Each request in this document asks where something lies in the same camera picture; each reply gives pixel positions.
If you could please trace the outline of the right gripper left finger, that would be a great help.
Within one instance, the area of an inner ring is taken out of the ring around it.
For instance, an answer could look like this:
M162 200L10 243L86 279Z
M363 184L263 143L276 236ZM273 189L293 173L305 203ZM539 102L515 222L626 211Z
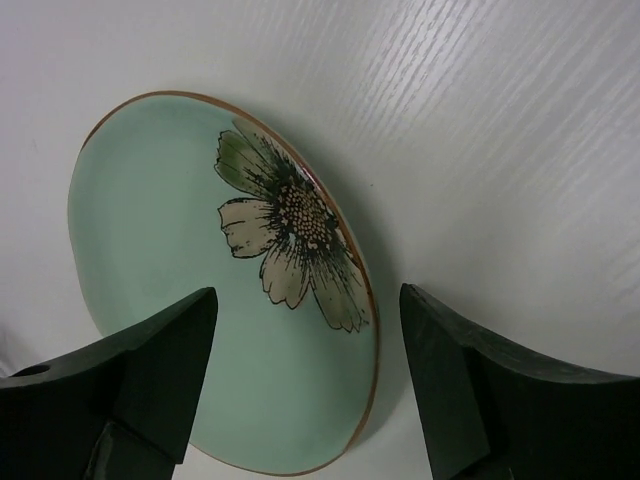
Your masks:
M169 479L217 321L213 288L1 381L4 479Z

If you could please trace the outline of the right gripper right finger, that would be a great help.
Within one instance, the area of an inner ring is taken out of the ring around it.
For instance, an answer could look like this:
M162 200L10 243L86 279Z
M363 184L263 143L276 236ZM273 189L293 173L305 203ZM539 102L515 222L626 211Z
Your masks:
M636 377L540 354L414 285L399 306L434 478L638 477Z

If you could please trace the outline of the light green flower plate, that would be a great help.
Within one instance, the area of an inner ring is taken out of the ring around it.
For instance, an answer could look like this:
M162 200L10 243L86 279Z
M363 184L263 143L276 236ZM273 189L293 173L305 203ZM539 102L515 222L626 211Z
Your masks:
M135 97L81 147L68 226L103 335L215 290L195 448L295 476L354 444L378 377L369 272L326 187L273 129L202 95Z

